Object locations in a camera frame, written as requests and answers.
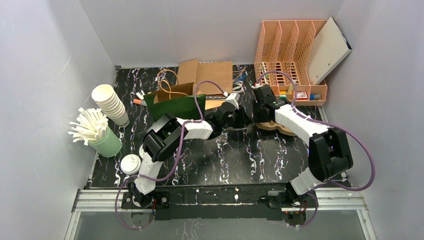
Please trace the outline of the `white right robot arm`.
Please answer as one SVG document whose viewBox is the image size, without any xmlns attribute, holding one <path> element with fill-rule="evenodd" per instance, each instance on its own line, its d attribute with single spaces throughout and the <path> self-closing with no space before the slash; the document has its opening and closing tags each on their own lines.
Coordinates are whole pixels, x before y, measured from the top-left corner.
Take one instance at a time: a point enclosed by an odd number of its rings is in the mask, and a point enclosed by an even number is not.
<svg viewBox="0 0 424 240">
<path fill-rule="evenodd" d="M 317 123 L 297 110 L 289 100 L 277 99 L 269 85 L 255 88 L 253 93 L 255 123 L 280 124 L 308 147 L 308 167 L 286 184 L 281 198 L 284 204 L 299 201 L 315 187 L 353 167 L 350 146 L 343 130 Z"/>
</svg>

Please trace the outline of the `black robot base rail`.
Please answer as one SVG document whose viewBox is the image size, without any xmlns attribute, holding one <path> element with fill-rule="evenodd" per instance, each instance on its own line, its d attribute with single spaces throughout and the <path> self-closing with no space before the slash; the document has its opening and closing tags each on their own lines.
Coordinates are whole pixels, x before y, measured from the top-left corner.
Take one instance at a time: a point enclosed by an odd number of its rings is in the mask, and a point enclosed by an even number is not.
<svg viewBox="0 0 424 240">
<path fill-rule="evenodd" d="M 300 197 L 289 196 L 285 183 L 159 186 L 147 196 L 142 196 L 131 183 L 118 203 L 122 210 L 154 213 L 158 221 L 197 218 L 304 221 L 318 207 L 318 198 L 314 191 Z"/>
</svg>

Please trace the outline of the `green kraft paper bag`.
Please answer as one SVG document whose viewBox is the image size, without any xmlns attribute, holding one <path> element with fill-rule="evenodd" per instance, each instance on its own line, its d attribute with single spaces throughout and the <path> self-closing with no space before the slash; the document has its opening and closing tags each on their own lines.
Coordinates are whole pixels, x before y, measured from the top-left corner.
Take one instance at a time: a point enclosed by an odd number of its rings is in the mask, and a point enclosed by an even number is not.
<svg viewBox="0 0 424 240">
<path fill-rule="evenodd" d="M 170 85 L 165 78 L 166 72 L 175 76 L 176 72 L 170 69 L 159 71 L 156 76 L 159 89 L 144 95 L 150 116 L 157 121 L 165 114 L 172 114 L 177 118 L 186 120 L 199 120 L 206 111 L 206 95 L 194 95 L 193 83 L 179 83 Z"/>
</svg>

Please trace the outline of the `brown pulp cup carrier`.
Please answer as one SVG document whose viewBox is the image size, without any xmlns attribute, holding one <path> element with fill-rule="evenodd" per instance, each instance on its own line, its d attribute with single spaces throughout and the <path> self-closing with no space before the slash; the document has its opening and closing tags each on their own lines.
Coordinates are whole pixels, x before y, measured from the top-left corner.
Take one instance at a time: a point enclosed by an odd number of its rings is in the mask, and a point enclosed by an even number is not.
<svg viewBox="0 0 424 240">
<path fill-rule="evenodd" d="M 261 122 L 261 123 L 255 123 L 255 126 L 258 129 L 262 129 L 262 130 L 266 130 L 266 131 L 278 131 L 283 135 L 287 135 L 287 136 L 291 136 L 291 137 L 295 137 L 296 134 L 294 132 L 292 132 L 290 129 L 288 129 L 287 127 L 276 123 L 274 121 L 270 121 L 270 122 Z"/>
</svg>

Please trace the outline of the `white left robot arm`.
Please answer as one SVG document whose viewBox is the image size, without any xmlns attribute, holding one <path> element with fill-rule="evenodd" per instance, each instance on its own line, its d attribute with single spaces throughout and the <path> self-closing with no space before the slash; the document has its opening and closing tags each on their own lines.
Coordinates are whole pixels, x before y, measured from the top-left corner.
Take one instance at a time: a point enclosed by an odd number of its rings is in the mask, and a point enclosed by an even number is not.
<svg viewBox="0 0 424 240">
<path fill-rule="evenodd" d="M 163 162 L 174 153 L 180 153 L 184 141 L 212 140 L 225 129 L 242 129 L 252 122 L 243 106 L 230 102 L 222 103 L 202 120 L 182 119 L 166 113 L 147 131 L 139 149 L 141 160 L 137 177 L 127 185 L 132 201 L 141 208 L 153 206 L 153 192 Z"/>
</svg>

